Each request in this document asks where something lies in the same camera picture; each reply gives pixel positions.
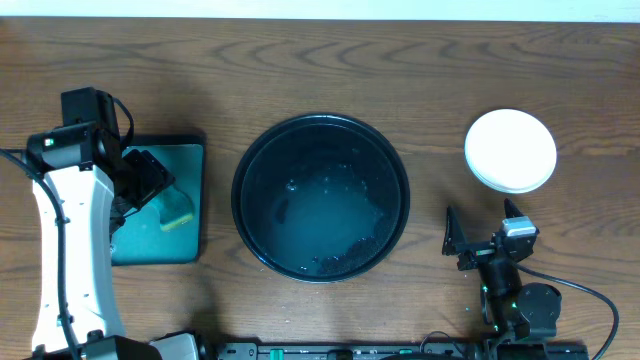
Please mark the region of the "white plate with stain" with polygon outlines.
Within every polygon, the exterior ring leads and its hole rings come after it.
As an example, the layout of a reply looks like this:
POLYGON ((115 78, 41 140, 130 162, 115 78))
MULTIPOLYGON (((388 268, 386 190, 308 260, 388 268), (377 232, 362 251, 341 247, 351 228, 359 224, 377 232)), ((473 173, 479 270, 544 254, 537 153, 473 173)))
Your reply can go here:
POLYGON ((464 155, 476 178, 509 194, 541 187, 557 164, 550 130, 536 117, 516 109, 497 109, 480 116, 467 132, 464 155))

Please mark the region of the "green and yellow sponge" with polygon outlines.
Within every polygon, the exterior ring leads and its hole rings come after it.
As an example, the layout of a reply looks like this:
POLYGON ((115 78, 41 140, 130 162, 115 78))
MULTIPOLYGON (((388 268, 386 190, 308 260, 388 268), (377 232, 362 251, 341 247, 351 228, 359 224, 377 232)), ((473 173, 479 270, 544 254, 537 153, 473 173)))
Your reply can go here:
POLYGON ((193 201, 176 185, 162 190, 149 204, 158 213, 160 229, 163 232, 169 232, 194 218, 193 201))

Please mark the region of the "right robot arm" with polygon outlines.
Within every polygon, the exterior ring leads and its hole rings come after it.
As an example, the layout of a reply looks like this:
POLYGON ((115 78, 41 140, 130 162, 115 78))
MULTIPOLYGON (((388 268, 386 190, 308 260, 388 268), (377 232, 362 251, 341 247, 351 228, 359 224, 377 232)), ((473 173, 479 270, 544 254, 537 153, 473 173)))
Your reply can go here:
POLYGON ((533 254, 539 229, 515 204, 504 201, 505 219, 483 242, 467 239, 456 212, 446 210, 442 254, 456 256, 460 271, 479 272, 483 318, 511 341, 544 340, 557 335, 561 293, 542 283, 524 284, 520 261, 533 254))

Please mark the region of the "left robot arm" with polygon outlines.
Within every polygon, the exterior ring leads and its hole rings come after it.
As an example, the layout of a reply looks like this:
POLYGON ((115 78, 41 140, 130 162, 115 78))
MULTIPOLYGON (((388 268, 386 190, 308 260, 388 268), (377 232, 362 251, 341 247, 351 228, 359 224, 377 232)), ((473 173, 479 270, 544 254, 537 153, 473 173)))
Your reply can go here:
POLYGON ((32 135, 25 160, 42 231, 42 286, 34 351, 79 354, 91 335, 125 335, 116 304, 111 236, 173 176, 149 152, 125 149, 97 122, 32 135))

